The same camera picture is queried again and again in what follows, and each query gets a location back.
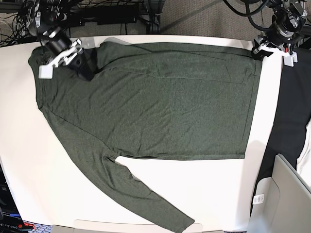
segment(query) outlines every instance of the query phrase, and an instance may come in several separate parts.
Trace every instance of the wire bundle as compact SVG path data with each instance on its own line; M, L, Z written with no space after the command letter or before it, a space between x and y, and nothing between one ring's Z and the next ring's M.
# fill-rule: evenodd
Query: wire bundle
M74 5L76 8L93 8L98 5L102 6L112 6L112 5L127 5L129 3L137 3L137 2L142 2L141 0L103 0L103 1L94 1L94 0L89 0L88 2L79 2Z
M11 35L0 34L1 37L5 37L5 39L0 41L0 47L10 46L17 42L18 39L25 38L29 36L29 32L27 30L27 21L28 21L28 13L29 9L33 6L34 2L31 0L26 0L21 9L17 14L13 14L9 17L4 17L0 19L8 19L13 17L12 27L11 27Z

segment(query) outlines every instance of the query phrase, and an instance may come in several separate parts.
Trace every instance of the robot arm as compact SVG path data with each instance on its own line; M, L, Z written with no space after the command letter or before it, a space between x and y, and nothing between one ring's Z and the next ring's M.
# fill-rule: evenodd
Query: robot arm
M96 61L87 58L85 50L80 47L78 39L72 42L64 33L59 22L67 18L60 11L62 0L35 0L30 8L28 31L36 36L42 45L55 56L48 64L40 66L40 78L52 78L53 68L68 66L77 72L81 79L91 81L96 71Z
M227 0L223 0L226 5L230 5ZM262 31L255 40L255 46L252 49L252 57L260 60L264 56L270 56L274 52L284 56L284 63L293 66L297 62L297 55L293 52L294 43L303 39L300 34L307 17L306 10L302 7L301 0L266 0L261 6L250 12L249 4L257 3L259 0L241 0L245 4L246 13L241 13L232 9L236 14L248 17L253 27ZM272 24L269 28L263 28L256 25L252 20L252 15L262 10L264 6L273 9L274 15Z

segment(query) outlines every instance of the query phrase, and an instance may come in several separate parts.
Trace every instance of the gray carpet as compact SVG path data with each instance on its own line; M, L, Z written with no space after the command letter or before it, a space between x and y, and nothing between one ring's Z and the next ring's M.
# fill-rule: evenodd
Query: gray carpet
M236 0L230 1L236 9L245 11L245 6ZM263 10L264 23L270 26L272 10ZM261 14L254 21L262 25ZM145 34L140 22L128 24L128 34ZM71 29L71 37L125 34L125 26L88 23L84 27ZM214 36L232 39L253 40L259 31L248 19L233 13L222 0L166 0L161 14L161 34Z

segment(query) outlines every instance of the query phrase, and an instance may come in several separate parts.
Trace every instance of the white label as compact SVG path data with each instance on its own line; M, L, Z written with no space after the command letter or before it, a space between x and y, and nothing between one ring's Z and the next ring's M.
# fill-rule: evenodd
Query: white label
M51 79L53 77L53 66L41 65L39 66L39 78Z
M264 194L256 195L253 199L253 205L262 204L264 201Z

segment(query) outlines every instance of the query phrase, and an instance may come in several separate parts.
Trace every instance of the cable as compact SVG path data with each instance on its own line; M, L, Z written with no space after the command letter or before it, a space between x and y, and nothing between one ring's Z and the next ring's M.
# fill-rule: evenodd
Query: cable
M245 4L245 8L246 8L246 12L247 13L249 13L249 4ZM251 16L249 16L249 17L247 17L248 18L248 21L251 23L251 25L254 27L254 28L256 28L256 29L258 29L258 30L260 30L260 31L262 31L262 32L270 32L270 31L272 31L274 28L272 27L272 25L271 25L271 27L270 28L263 28L263 27L261 27L261 26L259 26L259 25L257 25L254 21L253 21L253 19L252 19L252 17Z
M8 19L8 18L13 17L13 16L16 16L16 15L17 15L17 14L11 15L11 16L9 16L9 17L0 17L0 18Z
M231 9L231 11L233 11L234 13L236 13L237 15L242 16L242 17L250 17L250 16L253 16L253 15L259 13L269 3L269 0L266 0L255 11L252 11L250 13L242 13L242 12L237 11L233 6L231 6L227 0L223 0L223 1Z
M122 6L125 6L125 5L127 5L128 3L130 3L130 2L133 2L133 0L128 0L128 1L126 1L125 4L123 4Z
M8 37L8 38L13 39L10 35L5 35L5 34L0 34L0 35L1 35L1 37L2 37L2 36L6 36L6 37Z
M262 25L264 25L264 21L263 21L263 12L261 11L261 21L262 21Z
M109 2L111 0L104 0L104 1L101 1L101 2L98 2L98 3L95 3L94 5L92 5L91 7L95 7L95 6L98 6L100 4L103 4L103 3L106 3L106 2ZM117 4L120 3L120 2L131 2L132 0L118 0L118 2L116 2Z
M151 15L149 14L148 7L147 7L146 3L143 2L142 4L144 5L144 7L145 7L145 9L146 9L146 11L147 11L147 14L148 14L148 16L149 16L149 20L150 20L149 23L151 22L151 23L153 23L153 24L159 26L159 24L156 23L156 22L154 21L154 18L151 17Z
M88 8L91 5L92 2L93 2L93 0L89 0L88 1L88 5L86 6L86 8Z

